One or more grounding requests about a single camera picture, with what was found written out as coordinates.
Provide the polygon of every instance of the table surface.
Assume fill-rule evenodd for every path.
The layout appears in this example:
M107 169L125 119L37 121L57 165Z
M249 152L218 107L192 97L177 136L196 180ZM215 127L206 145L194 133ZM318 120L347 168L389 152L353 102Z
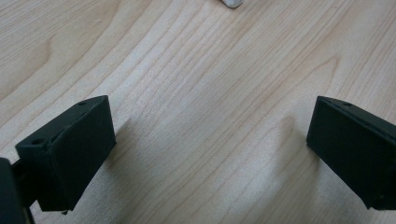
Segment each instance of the table surface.
M394 0L2 0L0 156L109 95L117 146L37 223L394 223L307 146L318 95L396 123Z

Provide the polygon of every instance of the small white object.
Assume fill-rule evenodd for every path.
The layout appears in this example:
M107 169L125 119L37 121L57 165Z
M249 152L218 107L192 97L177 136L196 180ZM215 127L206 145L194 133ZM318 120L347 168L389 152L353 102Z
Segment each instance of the small white object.
M239 7L244 0L222 0L227 7Z

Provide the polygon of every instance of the black plastic block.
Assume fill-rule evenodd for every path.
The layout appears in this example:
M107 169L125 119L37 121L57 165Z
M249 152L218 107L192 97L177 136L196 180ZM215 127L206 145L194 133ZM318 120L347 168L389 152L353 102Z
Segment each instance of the black plastic block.
M396 209L396 127L350 103L319 96L307 144L367 208Z
M73 210L116 145L107 96L73 105L16 145L43 211Z

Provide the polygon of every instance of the wood grain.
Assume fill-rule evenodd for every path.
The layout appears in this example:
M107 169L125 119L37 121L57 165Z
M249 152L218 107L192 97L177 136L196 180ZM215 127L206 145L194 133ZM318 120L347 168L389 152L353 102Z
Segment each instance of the wood grain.
M395 223L306 147L318 95L396 123L394 0L0 1L0 155L110 98L118 144L37 223Z

